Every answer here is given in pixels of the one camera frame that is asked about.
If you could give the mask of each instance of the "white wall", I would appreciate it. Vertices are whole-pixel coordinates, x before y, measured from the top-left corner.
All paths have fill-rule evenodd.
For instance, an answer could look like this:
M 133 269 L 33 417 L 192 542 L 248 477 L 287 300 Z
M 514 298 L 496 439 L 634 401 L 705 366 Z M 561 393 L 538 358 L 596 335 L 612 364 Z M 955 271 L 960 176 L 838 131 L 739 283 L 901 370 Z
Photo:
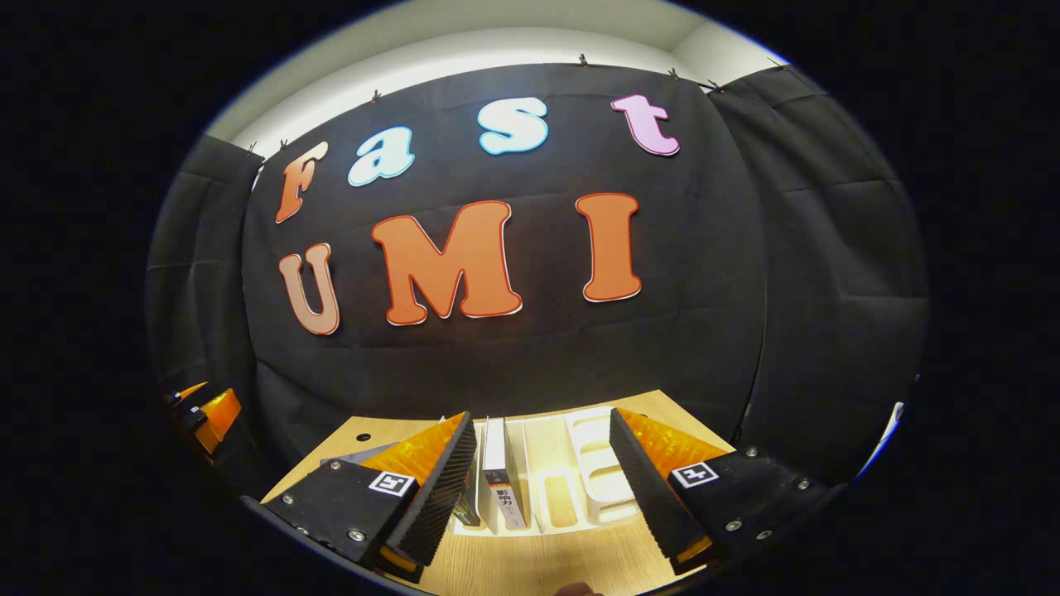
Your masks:
M 678 74 L 692 71 L 690 65 L 670 52 L 584 31 L 505 28 L 458 33 L 410 43 L 335 71 L 280 102 L 231 142 L 243 147 L 257 142 L 254 153 L 267 158 L 280 151 L 281 139 L 296 139 L 364 104 L 371 100 L 375 89 L 386 95 L 419 83 L 472 70 L 519 64 L 577 63 L 581 53 L 590 65 L 624 66 L 659 73 L 671 68 L 676 68 Z M 755 70 L 770 66 L 764 56 L 761 62 L 765 64 Z
M 673 54 L 690 67 L 689 78 L 700 83 L 710 80 L 719 85 L 776 66 L 770 58 L 788 64 L 776 52 L 711 20 L 688 34 Z

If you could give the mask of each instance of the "white plastic holder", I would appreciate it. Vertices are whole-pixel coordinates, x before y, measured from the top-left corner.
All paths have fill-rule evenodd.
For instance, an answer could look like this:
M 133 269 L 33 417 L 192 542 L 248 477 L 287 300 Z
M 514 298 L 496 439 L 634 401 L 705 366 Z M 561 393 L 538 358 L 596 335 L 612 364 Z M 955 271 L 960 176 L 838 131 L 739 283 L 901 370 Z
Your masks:
M 586 516 L 596 525 L 637 512 L 633 489 L 611 449 L 611 406 L 601 406 L 564 417 L 585 487 Z

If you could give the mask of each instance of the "ceiling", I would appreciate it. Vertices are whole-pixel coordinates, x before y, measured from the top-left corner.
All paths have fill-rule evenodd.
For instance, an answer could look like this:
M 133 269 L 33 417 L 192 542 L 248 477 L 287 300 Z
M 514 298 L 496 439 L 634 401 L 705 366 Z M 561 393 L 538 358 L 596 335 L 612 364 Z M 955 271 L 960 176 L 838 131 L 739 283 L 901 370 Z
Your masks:
M 672 51 L 708 19 L 659 0 L 411 0 L 307 48 L 245 91 L 207 134 L 232 139 L 273 106 L 341 68 L 409 43 L 480 29 L 548 27 Z

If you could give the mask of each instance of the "black fabric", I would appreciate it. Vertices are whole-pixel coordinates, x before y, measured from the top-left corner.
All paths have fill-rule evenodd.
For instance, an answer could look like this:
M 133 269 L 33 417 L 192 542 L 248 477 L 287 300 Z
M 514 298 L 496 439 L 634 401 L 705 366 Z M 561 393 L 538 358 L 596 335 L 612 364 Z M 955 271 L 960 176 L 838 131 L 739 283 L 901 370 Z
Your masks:
M 145 280 L 148 345 L 162 392 L 204 381 L 208 397 L 235 390 L 244 409 L 213 462 L 242 493 L 259 497 L 286 470 L 261 444 L 255 424 L 261 407 L 240 274 L 243 215 L 261 162 L 213 137 L 195 145 L 162 205 Z
M 665 136 L 681 151 L 641 150 L 613 100 L 639 93 L 669 112 Z M 478 143 L 478 111 L 535 97 L 547 140 L 491 156 Z M 411 166 L 365 187 L 347 181 L 359 144 L 391 126 L 412 130 Z M 301 210 L 276 224 L 286 165 L 320 141 Z M 579 197 L 635 197 L 633 299 L 591 303 L 586 220 Z M 247 318 L 269 433 L 294 466 L 348 416 L 435 418 L 532 414 L 661 388 L 725 435 L 750 391 L 764 319 L 764 255 L 757 190 L 737 142 L 703 91 L 657 73 L 564 65 L 504 67 L 431 81 L 322 124 L 270 158 L 250 197 L 243 238 Z M 441 246 L 461 206 L 512 207 L 505 246 L 512 316 L 471 319 L 432 311 L 396 328 L 382 247 L 371 228 L 414 215 Z M 330 336 L 295 318 L 278 263 L 331 245 L 341 323 Z M 319 309 L 311 267 L 310 306 Z M 456 300 L 463 298 L 463 287 Z
M 928 316 L 919 232 L 876 144 L 793 67 L 708 95 L 760 204 L 767 315 L 739 443 L 853 476 L 914 381 Z
M 488 69 L 351 109 L 270 158 L 246 211 L 243 283 L 258 400 L 284 464 L 351 415 L 509 416 L 660 388 L 738 444 L 829 483 L 856 473 L 921 349 L 926 287 L 908 199 L 858 124 L 797 70 L 724 90 L 624 68 Z M 633 141 L 610 103 L 634 93 L 667 109 L 659 126 L 676 155 Z M 491 156 L 478 110 L 517 97 L 546 104 L 548 139 Z M 351 187 L 356 148 L 391 126 L 412 130 L 414 162 Z M 321 141 L 301 210 L 276 224 L 283 170 Z M 573 203 L 599 192 L 640 205 L 633 299 L 581 295 L 589 235 Z M 441 246 L 460 207 L 485 199 L 512 207 L 505 245 L 523 311 L 390 326 L 371 228 L 414 215 Z M 330 336 L 301 328 L 278 270 L 321 242 L 341 313 Z M 319 309 L 307 266 L 302 281 Z

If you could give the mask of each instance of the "letter m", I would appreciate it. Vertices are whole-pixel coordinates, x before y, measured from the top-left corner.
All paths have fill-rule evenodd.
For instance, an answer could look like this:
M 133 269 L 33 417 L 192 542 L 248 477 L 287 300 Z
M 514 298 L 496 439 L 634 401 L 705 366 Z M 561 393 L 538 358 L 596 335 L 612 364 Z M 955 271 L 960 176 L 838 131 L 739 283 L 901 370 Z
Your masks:
M 411 215 L 376 224 L 372 240 L 383 245 L 392 301 L 387 321 L 402 326 L 427 320 L 427 310 L 416 301 L 413 283 L 435 313 L 448 318 L 461 277 L 467 296 L 460 312 L 465 316 L 517 313 L 523 298 L 512 292 L 505 260 L 505 223 L 511 214 L 512 208 L 499 200 L 465 205 L 441 251 Z

